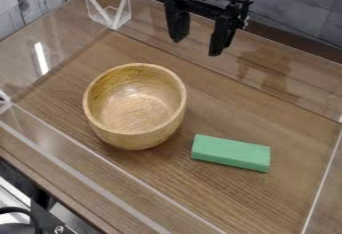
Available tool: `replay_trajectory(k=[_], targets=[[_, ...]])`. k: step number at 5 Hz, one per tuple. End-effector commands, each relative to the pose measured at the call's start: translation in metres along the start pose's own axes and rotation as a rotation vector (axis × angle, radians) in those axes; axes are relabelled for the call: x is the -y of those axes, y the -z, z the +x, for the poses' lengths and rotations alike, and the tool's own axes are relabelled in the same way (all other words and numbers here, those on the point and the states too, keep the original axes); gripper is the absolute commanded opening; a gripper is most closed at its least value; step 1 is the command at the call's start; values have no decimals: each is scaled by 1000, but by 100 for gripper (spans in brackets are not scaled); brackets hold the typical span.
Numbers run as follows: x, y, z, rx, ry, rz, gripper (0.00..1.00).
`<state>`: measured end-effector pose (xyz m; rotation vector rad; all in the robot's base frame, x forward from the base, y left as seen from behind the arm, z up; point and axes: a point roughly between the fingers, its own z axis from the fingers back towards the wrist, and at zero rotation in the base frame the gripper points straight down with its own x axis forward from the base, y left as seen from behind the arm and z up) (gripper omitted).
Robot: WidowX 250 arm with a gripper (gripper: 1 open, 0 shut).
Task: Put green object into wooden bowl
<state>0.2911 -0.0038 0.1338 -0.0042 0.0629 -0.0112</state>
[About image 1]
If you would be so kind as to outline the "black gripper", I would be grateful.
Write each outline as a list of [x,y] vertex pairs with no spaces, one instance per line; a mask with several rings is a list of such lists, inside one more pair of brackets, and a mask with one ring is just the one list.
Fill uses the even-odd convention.
[[164,0],[168,34],[179,43],[190,33],[190,13],[215,18],[210,40],[210,56],[219,56],[230,46],[236,27],[244,29],[248,22],[248,8],[254,0]]

